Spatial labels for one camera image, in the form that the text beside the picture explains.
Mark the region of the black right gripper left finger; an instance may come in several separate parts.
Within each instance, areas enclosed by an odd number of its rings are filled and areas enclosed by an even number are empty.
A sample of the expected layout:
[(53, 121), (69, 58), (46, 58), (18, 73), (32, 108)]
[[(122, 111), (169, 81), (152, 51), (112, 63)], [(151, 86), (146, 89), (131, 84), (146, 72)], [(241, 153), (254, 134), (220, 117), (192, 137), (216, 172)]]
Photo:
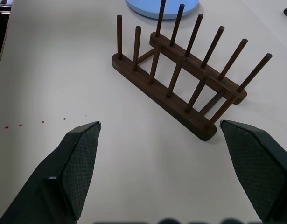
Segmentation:
[(75, 224), (91, 184), (101, 123), (67, 132), (33, 171), (0, 224)]

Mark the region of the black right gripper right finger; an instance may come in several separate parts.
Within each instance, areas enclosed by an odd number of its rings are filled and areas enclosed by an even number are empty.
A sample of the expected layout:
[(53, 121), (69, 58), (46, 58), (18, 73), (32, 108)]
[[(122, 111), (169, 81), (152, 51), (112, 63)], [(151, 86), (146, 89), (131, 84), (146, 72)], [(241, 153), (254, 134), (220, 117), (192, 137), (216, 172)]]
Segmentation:
[(220, 128), (236, 176), (262, 222), (287, 223), (287, 152), (266, 131), (231, 120)]

